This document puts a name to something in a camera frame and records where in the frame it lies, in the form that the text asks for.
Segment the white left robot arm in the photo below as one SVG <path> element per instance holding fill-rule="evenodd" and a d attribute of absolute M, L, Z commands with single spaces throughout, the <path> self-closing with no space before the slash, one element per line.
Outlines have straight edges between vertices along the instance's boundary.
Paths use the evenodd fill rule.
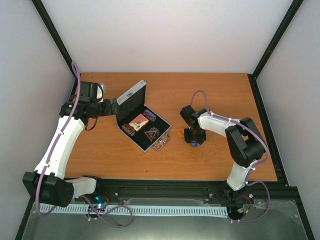
<path fill-rule="evenodd" d="M 104 188 L 97 177 L 65 179 L 65 171 L 77 138 L 89 119 L 112 116 L 118 112 L 115 98 L 93 102 L 67 101 L 60 110 L 57 129 L 40 163 L 25 172 L 22 182 L 37 205 L 66 207 L 75 198 L 87 195 L 92 201 L 103 198 Z"/>

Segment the clear round plastic disc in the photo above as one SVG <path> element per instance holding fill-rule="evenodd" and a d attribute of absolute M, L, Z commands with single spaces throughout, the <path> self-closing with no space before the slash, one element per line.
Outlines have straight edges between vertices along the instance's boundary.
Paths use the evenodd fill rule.
<path fill-rule="evenodd" d="M 149 129 L 150 133 L 149 133 L 149 136 L 152 138 L 152 139 L 155 139 L 157 138 L 159 135 L 160 135 L 160 131 L 158 128 L 156 127 L 152 127 Z"/>

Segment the playing card deck box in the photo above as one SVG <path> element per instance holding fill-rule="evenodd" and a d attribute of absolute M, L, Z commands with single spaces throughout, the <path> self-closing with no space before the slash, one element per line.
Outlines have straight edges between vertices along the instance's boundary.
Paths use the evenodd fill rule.
<path fill-rule="evenodd" d="M 137 117 L 135 117 L 132 121 L 129 122 L 129 125 L 136 131 L 138 132 L 141 130 L 149 120 L 143 116 L 143 114 L 139 114 Z"/>

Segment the purple poker chip stack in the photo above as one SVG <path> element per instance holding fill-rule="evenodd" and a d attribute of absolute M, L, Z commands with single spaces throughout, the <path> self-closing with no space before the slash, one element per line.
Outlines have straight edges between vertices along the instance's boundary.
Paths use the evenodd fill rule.
<path fill-rule="evenodd" d="M 143 112 L 143 116 L 145 116 L 149 121 L 154 122 L 157 119 L 157 116 L 151 112 L 150 110 L 146 109 Z"/>

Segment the aluminium poker case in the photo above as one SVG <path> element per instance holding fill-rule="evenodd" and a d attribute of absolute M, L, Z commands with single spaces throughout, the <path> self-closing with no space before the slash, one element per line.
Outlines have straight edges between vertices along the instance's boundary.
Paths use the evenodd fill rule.
<path fill-rule="evenodd" d="M 117 98 L 118 129 L 143 153 L 150 149 L 161 150 L 170 140 L 172 125 L 145 103 L 146 86 L 140 80 Z"/>

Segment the black red triangular button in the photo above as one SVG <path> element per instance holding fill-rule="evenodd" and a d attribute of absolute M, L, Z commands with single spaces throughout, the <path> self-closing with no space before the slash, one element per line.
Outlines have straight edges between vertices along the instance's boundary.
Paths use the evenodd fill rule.
<path fill-rule="evenodd" d="M 148 138 L 148 140 L 150 142 L 153 142 L 156 137 L 158 136 L 158 131 L 157 130 L 148 130 L 145 131 L 144 134 L 146 135 L 146 137 Z"/>

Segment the orange round dealer button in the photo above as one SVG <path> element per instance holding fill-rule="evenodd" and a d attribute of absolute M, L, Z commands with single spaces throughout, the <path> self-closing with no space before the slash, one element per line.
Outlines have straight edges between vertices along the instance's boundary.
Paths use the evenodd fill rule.
<path fill-rule="evenodd" d="M 183 129 L 178 130 L 177 135 L 179 138 L 184 138 L 185 137 L 184 130 Z"/>

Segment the blue round blind button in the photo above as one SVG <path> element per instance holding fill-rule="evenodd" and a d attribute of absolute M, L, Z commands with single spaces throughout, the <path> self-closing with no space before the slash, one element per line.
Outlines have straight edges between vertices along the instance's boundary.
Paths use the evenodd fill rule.
<path fill-rule="evenodd" d="M 190 143 L 189 145 L 190 145 L 191 147 L 193 147 L 193 148 L 196 148 L 196 147 L 199 146 L 199 143 L 197 143 L 197 142 L 192 142 L 192 143 Z"/>

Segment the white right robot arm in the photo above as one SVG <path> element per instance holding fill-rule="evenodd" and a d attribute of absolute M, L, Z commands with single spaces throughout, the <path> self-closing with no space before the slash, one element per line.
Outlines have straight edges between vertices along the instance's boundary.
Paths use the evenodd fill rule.
<path fill-rule="evenodd" d="M 249 117 L 227 118 L 206 109 L 195 111 L 190 105 L 181 109 L 180 116 L 188 125 L 188 128 L 184 129 L 184 140 L 190 145 L 203 144 L 207 140 L 207 131 L 226 138 L 233 166 L 223 195 L 228 201 L 234 201 L 245 188 L 250 172 L 268 152 L 254 121 Z"/>

